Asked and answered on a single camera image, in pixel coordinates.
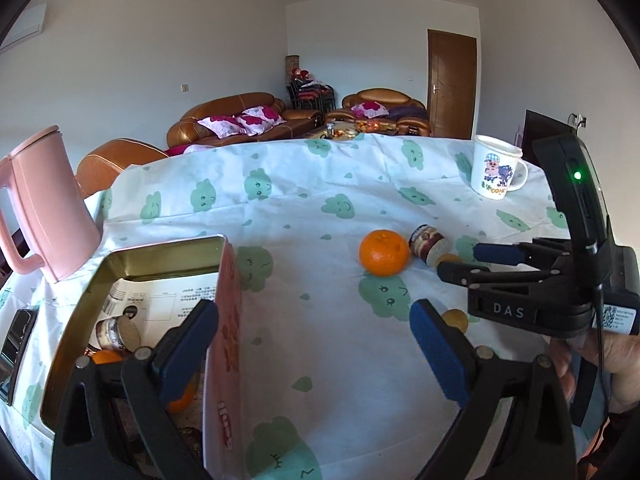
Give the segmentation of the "person right hand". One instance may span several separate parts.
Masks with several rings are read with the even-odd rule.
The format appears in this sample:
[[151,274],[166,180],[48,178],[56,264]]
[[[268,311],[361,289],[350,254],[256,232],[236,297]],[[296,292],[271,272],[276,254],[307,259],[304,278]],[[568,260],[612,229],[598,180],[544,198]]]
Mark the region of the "person right hand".
[[576,390],[576,379],[570,370],[570,360],[572,355],[577,353],[611,375],[610,411],[623,413],[639,404],[639,348],[638,335],[605,332],[602,336],[602,346],[599,346],[598,334],[591,332],[578,342],[551,339],[548,355],[558,374],[566,400],[570,400]]

